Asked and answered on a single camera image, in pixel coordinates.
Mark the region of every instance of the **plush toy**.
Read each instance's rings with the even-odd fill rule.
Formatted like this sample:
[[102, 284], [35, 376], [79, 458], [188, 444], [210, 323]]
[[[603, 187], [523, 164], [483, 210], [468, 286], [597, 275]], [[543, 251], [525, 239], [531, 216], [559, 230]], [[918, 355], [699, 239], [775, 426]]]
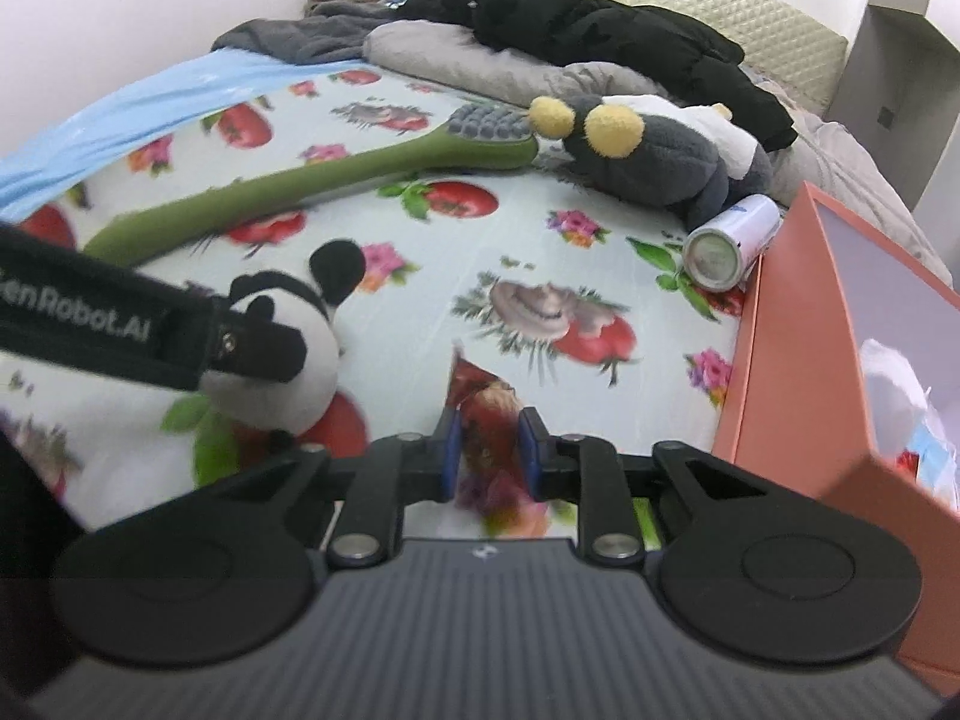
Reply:
[[299, 436], [323, 416], [337, 391], [340, 345], [331, 322], [366, 271], [355, 242], [331, 241], [310, 257], [315, 287], [279, 271], [242, 275], [230, 285], [232, 308], [304, 335], [307, 354], [299, 375], [286, 384], [209, 371], [200, 391], [218, 413], [255, 430]]
[[676, 213], [688, 230], [749, 194], [765, 194], [770, 158], [726, 106], [679, 108], [655, 95], [536, 98], [530, 122], [563, 139], [571, 168], [601, 191]]

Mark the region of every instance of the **pink box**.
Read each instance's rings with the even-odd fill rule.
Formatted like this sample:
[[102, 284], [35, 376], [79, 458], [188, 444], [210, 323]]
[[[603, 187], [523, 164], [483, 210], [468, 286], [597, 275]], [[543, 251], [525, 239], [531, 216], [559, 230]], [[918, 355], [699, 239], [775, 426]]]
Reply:
[[899, 657], [960, 690], [960, 518], [878, 456], [857, 351], [909, 358], [960, 445], [960, 295], [810, 184], [752, 275], [713, 451], [894, 533], [923, 570]]

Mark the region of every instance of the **panda plush toy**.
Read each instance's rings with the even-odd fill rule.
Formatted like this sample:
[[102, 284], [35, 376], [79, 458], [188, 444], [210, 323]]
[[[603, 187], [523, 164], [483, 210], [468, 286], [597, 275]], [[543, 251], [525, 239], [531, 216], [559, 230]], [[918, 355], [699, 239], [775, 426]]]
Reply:
[[296, 437], [328, 409], [340, 366], [333, 316], [363, 280], [366, 263], [355, 242], [330, 241], [310, 257], [310, 272], [315, 286], [280, 271], [238, 276], [230, 285], [234, 311], [298, 329], [306, 359], [299, 375], [285, 384], [206, 372], [200, 391], [218, 413], [255, 430]]

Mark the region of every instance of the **black circular pad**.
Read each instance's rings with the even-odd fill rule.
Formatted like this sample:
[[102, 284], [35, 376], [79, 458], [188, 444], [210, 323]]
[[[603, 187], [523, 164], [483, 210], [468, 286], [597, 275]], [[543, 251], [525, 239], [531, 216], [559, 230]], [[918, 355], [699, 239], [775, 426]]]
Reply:
[[919, 567], [896, 538], [793, 495], [698, 509], [666, 550], [659, 582], [686, 627], [774, 664], [887, 649], [920, 602]]
[[136, 666], [212, 664], [276, 637], [312, 597], [304, 548], [263, 507], [157, 512], [90, 533], [56, 564], [56, 612], [83, 649]]

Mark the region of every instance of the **white can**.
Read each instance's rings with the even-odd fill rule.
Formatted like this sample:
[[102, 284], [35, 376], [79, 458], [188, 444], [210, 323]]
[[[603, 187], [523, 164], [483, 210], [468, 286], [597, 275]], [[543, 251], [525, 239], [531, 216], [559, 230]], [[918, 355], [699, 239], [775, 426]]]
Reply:
[[766, 194], [751, 194], [698, 227], [683, 242], [683, 269], [712, 293], [733, 289], [773, 240], [779, 206]]

